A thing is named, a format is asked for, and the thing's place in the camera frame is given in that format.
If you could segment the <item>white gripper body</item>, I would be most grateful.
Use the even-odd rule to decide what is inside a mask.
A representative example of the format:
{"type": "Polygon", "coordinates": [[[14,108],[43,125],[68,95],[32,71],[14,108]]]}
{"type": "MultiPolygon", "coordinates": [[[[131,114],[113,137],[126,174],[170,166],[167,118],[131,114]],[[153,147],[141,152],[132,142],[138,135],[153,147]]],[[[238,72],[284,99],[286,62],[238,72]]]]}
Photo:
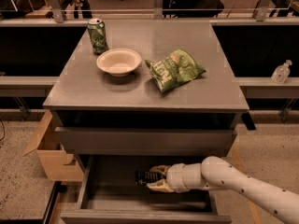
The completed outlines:
{"type": "Polygon", "coordinates": [[[167,171],[166,182],[168,186],[176,193],[189,191],[183,179],[184,167],[185,165],[183,163],[174,164],[167,171]]]}

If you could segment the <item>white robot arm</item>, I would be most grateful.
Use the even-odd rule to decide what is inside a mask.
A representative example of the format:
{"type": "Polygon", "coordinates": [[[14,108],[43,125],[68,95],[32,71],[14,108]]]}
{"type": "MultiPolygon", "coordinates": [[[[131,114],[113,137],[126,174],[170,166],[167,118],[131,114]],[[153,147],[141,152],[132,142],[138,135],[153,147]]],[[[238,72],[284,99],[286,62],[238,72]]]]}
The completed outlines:
{"type": "Polygon", "coordinates": [[[285,224],[299,224],[299,195],[238,171],[229,162],[206,157],[201,163],[159,165],[149,170],[162,175],[146,184],[160,192],[230,189],[242,194],[285,224]]]}

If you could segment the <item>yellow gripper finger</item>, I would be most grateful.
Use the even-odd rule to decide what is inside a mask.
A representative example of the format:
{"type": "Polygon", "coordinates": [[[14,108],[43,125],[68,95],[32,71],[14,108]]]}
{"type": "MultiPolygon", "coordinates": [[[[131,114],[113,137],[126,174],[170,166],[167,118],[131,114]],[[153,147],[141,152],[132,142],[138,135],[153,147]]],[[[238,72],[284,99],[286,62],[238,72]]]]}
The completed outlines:
{"type": "Polygon", "coordinates": [[[170,166],[169,165],[158,165],[150,168],[149,170],[152,173],[159,173],[161,175],[167,176],[167,172],[169,170],[170,166]]]}
{"type": "Polygon", "coordinates": [[[154,183],[148,183],[147,187],[153,191],[159,191],[164,193],[171,193],[174,190],[167,184],[165,179],[156,181],[154,183]]]}

